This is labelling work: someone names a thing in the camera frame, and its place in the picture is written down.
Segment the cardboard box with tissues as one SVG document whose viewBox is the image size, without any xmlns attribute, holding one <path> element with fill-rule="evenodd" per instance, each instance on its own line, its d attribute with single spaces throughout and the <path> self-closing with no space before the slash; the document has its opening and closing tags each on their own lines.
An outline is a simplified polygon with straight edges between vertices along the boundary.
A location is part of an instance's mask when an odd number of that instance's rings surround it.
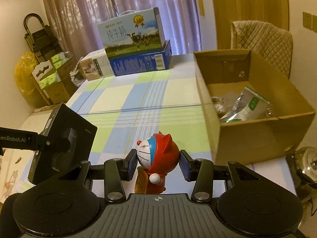
<svg viewBox="0 0 317 238">
<path fill-rule="evenodd" d="M 61 52 L 38 64 L 31 73 L 36 89 L 47 105 L 66 103 L 78 89 L 71 74 L 76 60 L 69 52 Z"/>
</svg>

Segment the white small carton box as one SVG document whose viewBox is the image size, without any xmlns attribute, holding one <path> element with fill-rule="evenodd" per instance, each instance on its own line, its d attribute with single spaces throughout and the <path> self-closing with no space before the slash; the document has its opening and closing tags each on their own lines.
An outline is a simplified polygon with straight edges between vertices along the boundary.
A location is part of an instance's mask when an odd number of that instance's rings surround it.
<svg viewBox="0 0 317 238">
<path fill-rule="evenodd" d="M 88 53 L 79 61 L 79 64 L 88 81 L 114 76 L 105 49 Z"/>
</svg>

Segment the wooden door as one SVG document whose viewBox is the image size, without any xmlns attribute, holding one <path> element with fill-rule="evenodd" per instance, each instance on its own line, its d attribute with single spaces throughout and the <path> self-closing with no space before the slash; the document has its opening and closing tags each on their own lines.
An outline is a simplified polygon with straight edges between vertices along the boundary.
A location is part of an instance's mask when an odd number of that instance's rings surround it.
<svg viewBox="0 0 317 238">
<path fill-rule="evenodd" d="M 230 25 L 237 20 L 269 22 L 289 30 L 288 0 L 213 0 L 217 48 L 230 48 Z"/>
</svg>

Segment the checkered bed sheet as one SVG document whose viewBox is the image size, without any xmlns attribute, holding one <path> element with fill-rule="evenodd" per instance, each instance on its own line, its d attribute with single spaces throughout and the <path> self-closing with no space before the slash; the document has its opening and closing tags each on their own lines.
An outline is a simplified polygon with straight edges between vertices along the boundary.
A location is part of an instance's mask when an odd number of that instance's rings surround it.
<svg viewBox="0 0 317 238">
<path fill-rule="evenodd" d="M 212 157 L 192 54 L 173 56 L 168 70 L 85 82 L 67 105 L 97 127 L 93 165 L 125 157 L 157 132 L 193 158 Z"/>
</svg>

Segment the double wall switch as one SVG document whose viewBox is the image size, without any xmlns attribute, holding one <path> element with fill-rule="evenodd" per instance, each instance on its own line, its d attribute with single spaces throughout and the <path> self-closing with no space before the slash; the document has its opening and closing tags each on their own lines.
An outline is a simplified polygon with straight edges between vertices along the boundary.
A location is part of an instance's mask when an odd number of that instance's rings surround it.
<svg viewBox="0 0 317 238">
<path fill-rule="evenodd" d="M 303 12 L 303 27 L 317 32 L 317 15 Z"/>
</svg>

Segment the silver foil tea pouch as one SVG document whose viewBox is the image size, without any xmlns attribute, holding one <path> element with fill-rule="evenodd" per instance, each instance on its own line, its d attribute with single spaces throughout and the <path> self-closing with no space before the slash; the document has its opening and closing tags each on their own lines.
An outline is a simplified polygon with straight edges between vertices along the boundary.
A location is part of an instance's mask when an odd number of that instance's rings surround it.
<svg viewBox="0 0 317 238">
<path fill-rule="evenodd" d="M 269 117 L 272 104 L 266 98 L 249 87 L 245 87 L 232 109 L 221 119 L 221 123 L 257 120 Z"/>
</svg>

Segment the brown cardboard box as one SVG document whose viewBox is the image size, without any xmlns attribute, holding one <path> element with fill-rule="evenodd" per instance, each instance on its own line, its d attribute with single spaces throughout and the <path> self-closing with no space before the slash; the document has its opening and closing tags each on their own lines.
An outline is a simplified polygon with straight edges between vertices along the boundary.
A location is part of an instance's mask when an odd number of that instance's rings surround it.
<svg viewBox="0 0 317 238">
<path fill-rule="evenodd" d="M 287 77 L 251 50 L 196 52 L 194 59 L 216 164 L 251 164 L 295 151 L 315 110 Z"/>
</svg>

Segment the steel kettle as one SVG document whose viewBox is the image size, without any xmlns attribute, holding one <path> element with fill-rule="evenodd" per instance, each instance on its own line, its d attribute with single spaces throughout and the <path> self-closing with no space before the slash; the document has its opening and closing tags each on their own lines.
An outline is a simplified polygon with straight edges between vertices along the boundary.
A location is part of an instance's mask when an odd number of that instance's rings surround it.
<svg viewBox="0 0 317 238">
<path fill-rule="evenodd" d="M 316 148 L 302 147 L 286 156 L 296 194 L 302 203 L 316 195 Z"/>
</svg>

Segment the black product box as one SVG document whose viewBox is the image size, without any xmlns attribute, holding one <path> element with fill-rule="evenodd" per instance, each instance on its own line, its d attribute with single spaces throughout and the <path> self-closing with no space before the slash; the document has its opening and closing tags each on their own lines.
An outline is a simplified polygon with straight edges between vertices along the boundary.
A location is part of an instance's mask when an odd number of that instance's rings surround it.
<svg viewBox="0 0 317 238">
<path fill-rule="evenodd" d="M 32 159 L 27 177 L 37 185 L 58 173 L 66 173 L 81 161 L 87 161 L 97 127 L 66 104 L 55 108 L 40 133 L 42 146 Z"/>
</svg>

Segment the red Doraemon figurine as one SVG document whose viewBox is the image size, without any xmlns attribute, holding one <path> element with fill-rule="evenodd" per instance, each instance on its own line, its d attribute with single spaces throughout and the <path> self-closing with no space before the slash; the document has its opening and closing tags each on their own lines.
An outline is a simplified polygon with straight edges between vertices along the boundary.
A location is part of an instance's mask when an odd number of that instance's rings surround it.
<svg viewBox="0 0 317 238">
<path fill-rule="evenodd" d="M 158 195 L 165 191 L 165 178 L 180 160 L 180 150 L 170 134 L 154 133 L 137 142 L 137 179 L 134 192 Z"/>
</svg>

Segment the blue milk carton box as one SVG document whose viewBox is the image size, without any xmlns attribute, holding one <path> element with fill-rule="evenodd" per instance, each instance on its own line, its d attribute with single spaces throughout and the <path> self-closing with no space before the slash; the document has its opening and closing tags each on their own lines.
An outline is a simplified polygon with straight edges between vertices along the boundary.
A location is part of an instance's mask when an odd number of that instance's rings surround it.
<svg viewBox="0 0 317 238">
<path fill-rule="evenodd" d="M 97 28 L 115 76 L 169 68 L 171 44 L 158 7 L 117 16 Z"/>
</svg>

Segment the beige quilted bag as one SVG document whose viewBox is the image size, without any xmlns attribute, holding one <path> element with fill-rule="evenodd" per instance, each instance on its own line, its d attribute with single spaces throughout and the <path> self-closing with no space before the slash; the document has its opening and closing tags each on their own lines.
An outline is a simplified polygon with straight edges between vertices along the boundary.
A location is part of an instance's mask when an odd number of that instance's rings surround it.
<svg viewBox="0 0 317 238">
<path fill-rule="evenodd" d="M 237 20 L 230 24 L 231 49 L 250 49 L 289 78 L 293 51 L 292 34 L 272 23 Z"/>
</svg>

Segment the yellow plastic bag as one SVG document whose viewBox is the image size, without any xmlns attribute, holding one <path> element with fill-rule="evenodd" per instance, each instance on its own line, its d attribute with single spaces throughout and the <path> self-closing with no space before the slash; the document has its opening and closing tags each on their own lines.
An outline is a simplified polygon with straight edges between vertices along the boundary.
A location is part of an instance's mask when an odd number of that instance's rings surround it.
<svg viewBox="0 0 317 238">
<path fill-rule="evenodd" d="M 31 74 L 37 65 L 35 54 L 24 52 L 15 66 L 14 80 L 25 101 L 34 108 L 41 108 L 45 106 L 45 101 L 31 79 Z"/>
</svg>

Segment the black folding cart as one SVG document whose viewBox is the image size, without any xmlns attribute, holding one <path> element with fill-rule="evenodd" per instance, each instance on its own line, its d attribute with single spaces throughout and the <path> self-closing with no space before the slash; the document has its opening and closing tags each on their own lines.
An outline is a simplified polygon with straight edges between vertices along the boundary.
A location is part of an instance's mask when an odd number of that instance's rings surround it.
<svg viewBox="0 0 317 238">
<path fill-rule="evenodd" d="M 41 24 L 42 29 L 31 33 L 27 23 L 30 18 L 36 18 Z M 45 25 L 42 18 L 36 13 L 29 13 L 24 18 L 24 29 L 26 40 L 31 52 L 35 54 L 36 60 L 41 63 L 51 59 L 51 57 L 63 51 L 57 37 L 52 32 L 50 26 Z"/>
</svg>

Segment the purple curtain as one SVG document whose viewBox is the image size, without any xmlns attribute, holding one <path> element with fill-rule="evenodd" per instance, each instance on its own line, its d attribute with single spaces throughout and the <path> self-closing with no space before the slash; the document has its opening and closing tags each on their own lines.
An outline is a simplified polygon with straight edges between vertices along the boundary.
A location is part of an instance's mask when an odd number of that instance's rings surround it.
<svg viewBox="0 0 317 238">
<path fill-rule="evenodd" d="M 103 48 L 97 24 L 157 7 L 174 54 L 217 48 L 212 0 L 44 0 L 49 25 L 77 58 Z"/>
</svg>

